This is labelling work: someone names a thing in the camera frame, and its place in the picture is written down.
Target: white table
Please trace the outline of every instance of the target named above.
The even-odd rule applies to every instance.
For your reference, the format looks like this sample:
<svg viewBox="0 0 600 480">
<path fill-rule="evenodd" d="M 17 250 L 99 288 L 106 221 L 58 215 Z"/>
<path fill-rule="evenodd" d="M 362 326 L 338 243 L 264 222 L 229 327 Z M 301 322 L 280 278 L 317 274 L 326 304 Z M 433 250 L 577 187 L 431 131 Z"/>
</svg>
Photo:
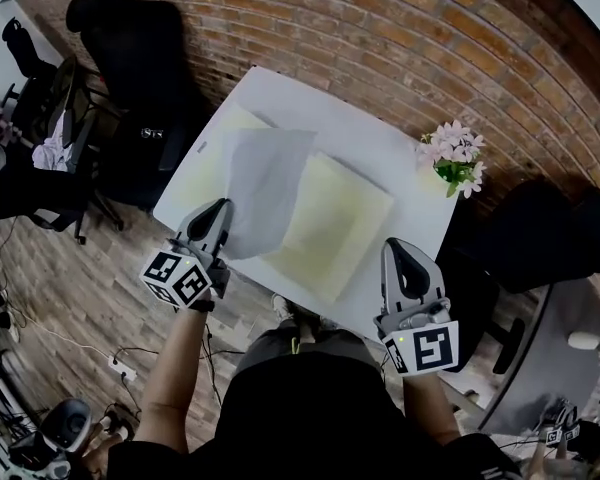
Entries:
<svg viewBox="0 0 600 480">
<path fill-rule="evenodd" d="M 334 96 L 264 68 L 244 76 L 200 134 L 158 201 L 153 215 L 172 230 L 194 208 L 183 207 L 182 173 L 196 169 L 199 151 L 232 104 L 267 124 L 318 132 L 315 147 L 364 176 L 394 197 L 394 206 L 338 300 L 325 306 L 303 287 L 259 258 L 231 261 L 234 270 L 339 325 L 378 341 L 372 318 L 379 313 L 380 250 L 388 237 L 406 240 L 436 257 L 456 197 L 447 198 L 436 175 L 416 170 L 417 142 L 398 129 Z"/>
</svg>

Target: wristband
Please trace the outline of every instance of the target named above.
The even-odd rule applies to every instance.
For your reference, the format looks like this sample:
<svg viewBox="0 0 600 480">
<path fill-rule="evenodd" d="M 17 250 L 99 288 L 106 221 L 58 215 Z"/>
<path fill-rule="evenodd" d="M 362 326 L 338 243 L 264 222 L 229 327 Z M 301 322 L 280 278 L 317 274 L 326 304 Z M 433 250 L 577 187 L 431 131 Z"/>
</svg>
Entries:
<svg viewBox="0 0 600 480">
<path fill-rule="evenodd" d="M 189 309 L 200 311 L 200 313 L 211 313 L 215 305 L 216 303 L 212 300 L 197 300 L 189 306 Z"/>
</svg>

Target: black shirt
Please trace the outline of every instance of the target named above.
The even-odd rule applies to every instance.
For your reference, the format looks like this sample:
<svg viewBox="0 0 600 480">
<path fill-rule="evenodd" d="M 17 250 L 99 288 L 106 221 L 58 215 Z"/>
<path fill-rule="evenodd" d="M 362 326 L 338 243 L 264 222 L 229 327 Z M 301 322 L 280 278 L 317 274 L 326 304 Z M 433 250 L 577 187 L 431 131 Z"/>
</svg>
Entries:
<svg viewBox="0 0 600 480">
<path fill-rule="evenodd" d="M 107 478 L 193 478 L 230 472 L 379 478 L 518 478 L 486 436 L 441 447 L 393 404 L 379 373 L 319 352 L 279 357 L 235 376 L 215 438 L 190 455 L 146 442 L 109 452 Z"/>
</svg>

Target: brick wall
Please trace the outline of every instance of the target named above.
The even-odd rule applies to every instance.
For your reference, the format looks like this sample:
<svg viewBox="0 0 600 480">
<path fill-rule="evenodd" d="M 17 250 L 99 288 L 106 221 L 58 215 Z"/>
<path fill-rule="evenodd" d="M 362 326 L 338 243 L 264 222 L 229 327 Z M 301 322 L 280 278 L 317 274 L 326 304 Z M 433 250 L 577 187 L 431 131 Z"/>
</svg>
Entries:
<svg viewBox="0 0 600 480">
<path fill-rule="evenodd" d="M 91 64 L 70 0 L 18 1 Z M 413 137 L 460 119 L 488 143 L 485 206 L 537 176 L 570 195 L 600 187 L 600 34 L 569 0 L 169 1 L 215 105 L 257 64 Z"/>
</svg>

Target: power strip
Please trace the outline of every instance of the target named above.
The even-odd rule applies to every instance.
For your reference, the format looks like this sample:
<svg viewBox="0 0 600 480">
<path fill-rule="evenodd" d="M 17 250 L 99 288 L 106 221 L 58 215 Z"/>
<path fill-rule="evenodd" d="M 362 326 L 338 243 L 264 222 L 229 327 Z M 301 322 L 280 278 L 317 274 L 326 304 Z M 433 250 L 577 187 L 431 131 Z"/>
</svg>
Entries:
<svg viewBox="0 0 600 480">
<path fill-rule="evenodd" d="M 120 375 L 124 375 L 125 379 L 129 382 L 136 380 L 136 371 L 133 368 L 129 368 L 120 359 L 114 359 L 113 356 L 109 356 L 109 367 Z"/>
</svg>

